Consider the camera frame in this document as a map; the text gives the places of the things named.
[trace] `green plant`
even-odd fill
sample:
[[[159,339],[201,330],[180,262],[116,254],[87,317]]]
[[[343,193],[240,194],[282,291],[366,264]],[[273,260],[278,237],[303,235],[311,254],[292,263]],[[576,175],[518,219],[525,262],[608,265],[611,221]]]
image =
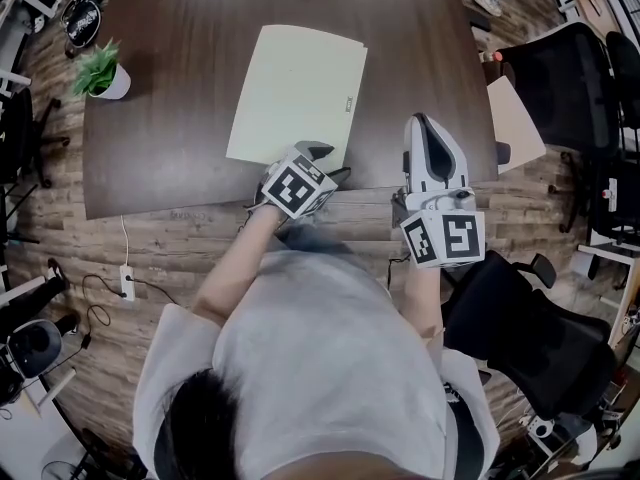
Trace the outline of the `green plant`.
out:
[[[73,93],[98,95],[109,88],[118,66],[118,45],[109,40],[104,48],[96,47],[91,55],[83,55],[73,86]]]

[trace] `cardboard sheet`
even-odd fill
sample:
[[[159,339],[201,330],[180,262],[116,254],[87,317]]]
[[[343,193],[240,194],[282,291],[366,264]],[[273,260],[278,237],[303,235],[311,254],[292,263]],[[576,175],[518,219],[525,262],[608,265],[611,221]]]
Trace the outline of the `cardboard sheet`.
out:
[[[498,173],[543,156],[547,152],[544,142],[507,77],[498,78],[487,89],[496,140],[511,146],[511,161],[499,165]]]
[[[262,28],[231,130],[227,157],[270,164],[296,142],[336,149],[317,161],[342,167],[367,49],[344,37],[286,25]]]

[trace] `power strip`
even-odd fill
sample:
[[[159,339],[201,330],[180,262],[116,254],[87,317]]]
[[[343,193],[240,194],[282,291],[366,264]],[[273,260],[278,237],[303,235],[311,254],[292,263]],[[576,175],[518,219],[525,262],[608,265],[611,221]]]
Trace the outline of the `power strip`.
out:
[[[131,302],[136,300],[135,283],[133,279],[133,268],[129,265],[120,265],[120,285],[122,286],[122,293],[125,294],[124,299]]]

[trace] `wood plank flooring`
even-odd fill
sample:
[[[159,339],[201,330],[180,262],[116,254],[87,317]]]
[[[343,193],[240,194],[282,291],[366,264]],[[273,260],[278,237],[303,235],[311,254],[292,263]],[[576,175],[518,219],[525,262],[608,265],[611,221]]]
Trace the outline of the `wood plank flooring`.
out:
[[[505,16],[492,19],[494,31],[478,31],[478,47],[496,48],[522,43],[562,22],[553,0],[505,0]],[[50,148],[46,171],[53,188],[37,190],[20,212],[19,229],[40,240],[39,245],[10,244],[7,262],[13,284],[44,273],[49,257],[65,269],[72,287],[45,311],[58,317],[68,311],[82,316],[86,332],[87,302],[102,304],[111,316],[104,327],[92,320],[90,348],[69,361],[77,377],[58,400],[78,428],[87,427],[105,439],[120,457],[131,451],[131,411],[136,383],[158,318],[166,302],[157,290],[136,286],[136,301],[125,303],[99,282],[89,280],[85,301],[81,281],[97,273],[112,286],[119,285],[119,265],[125,260],[125,241],[119,218],[86,221],[82,188],[82,125],[84,101],[71,94],[74,62],[64,56],[64,36],[51,23],[28,45],[22,71],[33,78],[34,109],[41,112],[49,98],[62,100],[54,112],[47,135],[67,135],[66,149]],[[547,194],[547,186],[560,191]],[[549,150],[543,158],[501,176],[498,182],[476,187],[479,206],[486,212],[489,246],[510,260],[529,261],[536,252],[549,257],[558,270],[558,281],[550,291],[559,304],[575,311],[613,319],[612,310],[597,304],[596,294],[622,273],[604,265],[594,283],[579,280],[568,271],[575,247],[585,239],[585,224],[563,235],[558,224],[570,202],[571,180],[560,161],[560,153]],[[346,241],[363,258],[378,279],[386,282],[389,258],[399,257],[403,243],[391,230],[392,189],[336,194],[318,217],[319,226]],[[207,272],[215,265],[245,220],[240,204],[180,208],[125,216],[129,233],[129,263],[136,277],[166,289],[179,303],[189,305]],[[406,264],[395,265],[392,292],[399,297]],[[448,288],[443,287],[443,297]],[[79,347],[80,337],[65,339],[62,357]],[[53,372],[60,378],[66,367]],[[526,404],[504,376],[496,375],[487,394],[504,442],[520,432],[515,424]]]

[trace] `white cable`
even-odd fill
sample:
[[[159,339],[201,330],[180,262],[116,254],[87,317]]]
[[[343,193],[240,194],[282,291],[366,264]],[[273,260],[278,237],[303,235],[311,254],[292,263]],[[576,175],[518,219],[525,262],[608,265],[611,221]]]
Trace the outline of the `white cable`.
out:
[[[502,418],[500,418],[500,421],[498,423],[496,423],[496,428],[499,428],[500,425],[502,424],[502,422],[507,418],[507,416],[509,416],[509,414],[511,414],[513,411],[515,411],[518,407],[520,407],[526,401],[527,401],[527,399],[523,398],[522,400],[520,400],[520,402],[517,405],[515,405],[514,407],[509,409],[507,411],[507,413]]]
[[[124,227],[124,217],[120,215],[120,222],[122,223],[122,231],[124,231],[124,238],[127,241],[127,257],[124,260],[125,265],[129,265],[129,235],[127,234],[127,228]]]

